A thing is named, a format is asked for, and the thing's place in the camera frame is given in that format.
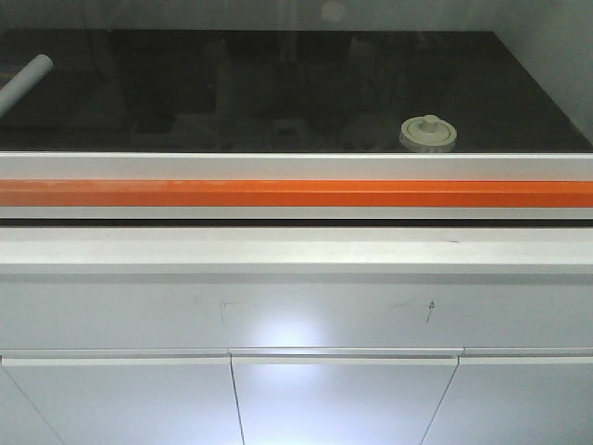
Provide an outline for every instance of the round cap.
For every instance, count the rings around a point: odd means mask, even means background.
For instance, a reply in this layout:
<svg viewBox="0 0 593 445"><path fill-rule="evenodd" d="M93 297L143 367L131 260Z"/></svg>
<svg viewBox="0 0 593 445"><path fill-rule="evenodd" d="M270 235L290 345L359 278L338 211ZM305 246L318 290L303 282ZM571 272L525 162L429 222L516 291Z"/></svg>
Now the round cap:
<svg viewBox="0 0 593 445"><path fill-rule="evenodd" d="M457 131L448 122L429 114L408 119L401 126L399 142L415 153L447 153L455 147Z"/></svg>

